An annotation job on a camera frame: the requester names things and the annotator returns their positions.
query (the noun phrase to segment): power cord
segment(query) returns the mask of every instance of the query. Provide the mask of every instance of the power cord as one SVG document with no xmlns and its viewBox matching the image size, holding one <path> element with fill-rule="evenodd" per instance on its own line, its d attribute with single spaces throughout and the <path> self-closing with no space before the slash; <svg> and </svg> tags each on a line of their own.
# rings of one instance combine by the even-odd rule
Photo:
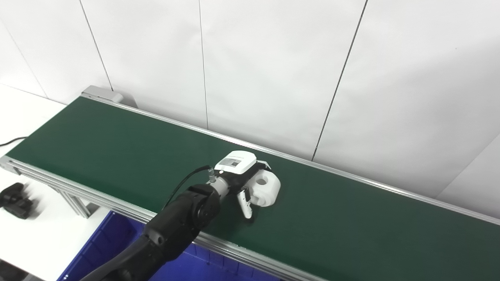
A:
<svg viewBox="0 0 500 281">
<path fill-rule="evenodd" d="M 210 167 L 209 165 L 205 165 L 203 167 L 199 167 L 197 168 L 196 170 L 192 171 L 190 174 L 188 174 L 183 180 L 181 180 L 179 182 L 179 184 L 175 187 L 175 189 L 172 191 L 172 194 L 170 194 L 170 197 L 168 198 L 168 201 L 165 203 L 165 206 L 163 206 L 163 208 L 165 209 L 165 207 L 170 203 L 170 201 L 172 200 L 172 198 L 174 198 L 174 195 L 177 193 L 177 191 L 181 188 L 181 186 L 189 179 L 191 178 L 192 175 L 196 174 L 196 173 L 199 173 L 201 171 L 205 171 L 205 170 L 208 170 L 212 167 Z"/>
<path fill-rule="evenodd" d="M 20 136 L 20 137 L 16 137 L 15 139 L 11 140 L 11 141 L 7 141 L 6 143 L 2 143 L 0 144 L 0 147 L 3 147 L 3 146 L 6 146 L 6 145 L 10 145 L 11 143 L 15 142 L 15 141 L 18 141 L 18 140 L 23 140 L 23 139 L 26 139 L 27 136 Z"/>
</svg>

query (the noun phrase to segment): blue bin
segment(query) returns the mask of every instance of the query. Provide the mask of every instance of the blue bin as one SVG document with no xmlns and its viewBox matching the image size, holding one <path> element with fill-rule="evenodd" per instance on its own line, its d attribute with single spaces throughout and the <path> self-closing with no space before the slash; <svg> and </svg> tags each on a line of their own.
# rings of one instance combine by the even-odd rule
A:
<svg viewBox="0 0 500 281">
<path fill-rule="evenodd" d="M 79 281 L 123 251 L 142 233 L 144 224 L 109 212 L 57 281 Z M 191 244 L 149 281 L 279 281 L 258 269 Z"/>
</svg>

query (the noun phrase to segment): panel seam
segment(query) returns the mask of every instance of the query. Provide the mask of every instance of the panel seam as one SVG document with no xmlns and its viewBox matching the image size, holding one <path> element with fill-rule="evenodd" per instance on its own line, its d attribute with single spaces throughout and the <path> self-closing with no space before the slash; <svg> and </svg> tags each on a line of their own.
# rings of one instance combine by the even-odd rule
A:
<svg viewBox="0 0 500 281">
<path fill-rule="evenodd" d="M 45 97 L 47 98 L 47 100 L 50 100 L 49 96 L 47 95 L 47 92 L 45 92 L 44 90 L 44 87 L 42 87 L 42 84 L 40 83 L 40 81 L 38 80 L 37 76 L 35 75 L 35 72 L 33 71 L 33 69 L 31 68 L 30 64 L 28 63 L 28 61 L 26 60 L 26 57 L 25 55 L 23 54 L 23 52 L 21 51 L 21 49 L 19 48 L 18 46 L 18 43 L 16 42 L 16 40 L 14 40 L 14 37 L 12 36 L 12 33 L 11 31 L 7 28 L 7 25 L 5 24 L 5 22 L 0 18 L 0 22 L 1 24 L 5 27 L 5 30 L 7 31 L 8 35 L 10 36 L 10 39 L 12 39 L 12 42 L 14 42 L 14 45 L 15 47 L 17 48 L 17 50 L 19 51 L 19 54 L 21 54 L 21 57 L 22 59 L 24 60 L 24 62 L 26 63 L 26 65 L 28 66 L 28 69 L 29 69 L 29 72 L 31 72 L 31 74 L 33 75 L 34 79 L 36 80 L 36 83 L 38 83 L 38 86 L 40 86 L 40 90 L 43 92 L 43 94 L 45 95 Z M 32 92 L 28 92 L 28 91 L 25 91 L 25 90 L 22 90 L 26 93 L 30 93 L 30 94 L 33 94 L 35 95 L 34 93 Z"/>
<path fill-rule="evenodd" d="M 345 57 L 345 61 L 342 67 L 342 71 L 340 72 L 340 76 L 338 77 L 337 85 L 335 86 L 335 91 L 333 92 L 333 96 L 331 97 L 330 106 L 328 111 L 326 112 L 326 117 L 324 118 L 323 126 L 321 127 L 321 132 L 319 133 L 319 137 L 317 139 L 316 147 L 314 148 L 314 152 L 312 154 L 311 161 L 314 161 L 314 157 L 316 156 L 316 152 L 318 151 L 318 146 L 320 145 L 321 137 L 323 136 L 323 131 L 325 130 L 325 126 L 328 121 L 328 116 L 330 115 L 330 111 L 332 110 L 332 105 L 334 104 L 335 96 L 337 95 L 337 90 L 339 89 L 339 85 L 341 83 L 342 75 L 344 74 L 344 70 L 346 69 L 347 61 L 349 60 L 349 55 L 351 54 L 351 50 L 353 49 L 354 40 L 356 39 L 356 35 L 358 34 L 358 30 L 360 29 L 361 20 L 363 19 L 363 15 L 365 14 L 365 9 L 367 7 L 368 0 L 364 2 L 363 10 L 361 10 L 361 15 L 359 16 L 359 20 L 357 22 L 356 29 L 354 31 L 354 35 L 352 36 L 352 41 L 350 42 L 349 50 L 347 51 L 347 56 Z"/>
<path fill-rule="evenodd" d="M 92 40 L 94 42 L 95 49 L 97 50 L 97 54 L 99 55 L 100 63 L 102 65 L 102 68 L 104 69 L 104 73 L 106 74 L 106 78 L 107 78 L 107 82 L 109 83 L 109 87 L 111 88 L 111 91 L 114 91 L 113 85 L 111 84 L 110 76 L 108 75 L 108 71 L 106 70 L 106 66 L 104 65 L 103 56 L 101 55 L 101 51 L 99 51 L 99 47 L 97 46 L 96 38 L 94 37 L 94 32 L 92 32 L 89 18 L 87 17 L 87 13 L 85 12 L 84 4 L 82 3 L 82 0 L 78 0 L 78 1 L 80 2 L 81 11 L 83 12 L 83 16 L 85 17 L 85 21 L 87 22 L 88 30 L 90 31 L 90 35 L 92 36 Z"/>
<path fill-rule="evenodd" d="M 498 138 L 500 132 L 441 190 L 434 198 L 437 199 L 450 185 Z"/>
<path fill-rule="evenodd" d="M 198 10 L 199 10 L 199 35 L 201 41 L 201 65 L 203 68 L 203 90 L 205 92 L 205 118 L 206 118 L 206 129 L 209 130 L 209 108 L 207 105 L 207 81 L 205 78 L 205 53 L 203 50 L 203 27 L 202 27 L 202 3 L 198 0 Z"/>
</svg>

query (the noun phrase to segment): white plastic part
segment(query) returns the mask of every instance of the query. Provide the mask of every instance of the white plastic part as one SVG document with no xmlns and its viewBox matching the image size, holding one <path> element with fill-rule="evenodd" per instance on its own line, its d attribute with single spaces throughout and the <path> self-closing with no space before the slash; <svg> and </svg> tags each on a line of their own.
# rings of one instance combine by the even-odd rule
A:
<svg viewBox="0 0 500 281">
<path fill-rule="evenodd" d="M 245 191 L 247 189 L 242 190 L 240 193 L 237 194 L 238 198 L 238 203 L 241 206 L 241 210 L 243 211 L 243 215 L 245 218 L 250 219 L 252 218 L 252 208 L 250 207 L 250 200 L 247 201 L 246 196 L 245 196 Z"/>
<path fill-rule="evenodd" d="M 275 203 L 281 182 L 272 172 L 260 170 L 246 183 L 246 186 L 250 189 L 250 202 L 267 207 Z"/>
<path fill-rule="evenodd" d="M 215 170 L 241 175 L 257 162 L 252 152 L 235 150 L 215 165 Z"/>
</svg>

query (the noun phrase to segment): hole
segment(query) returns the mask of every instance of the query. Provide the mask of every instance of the hole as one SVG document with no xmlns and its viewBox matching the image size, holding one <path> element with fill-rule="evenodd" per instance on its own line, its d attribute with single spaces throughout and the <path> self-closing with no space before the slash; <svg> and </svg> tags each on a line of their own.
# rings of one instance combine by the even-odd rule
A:
<svg viewBox="0 0 500 281">
<path fill-rule="evenodd" d="M 263 178 L 259 178 L 259 179 L 257 179 L 257 181 L 256 181 L 256 182 L 257 182 L 257 184 L 259 184 L 259 185 L 261 185 L 261 186 L 263 186 L 263 185 L 265 185 L 265 184 L 267 184 L 267 183 L 268 183 L 268 182 L 267 182 L 265 179 L 263 179 Z"/>
</svg>

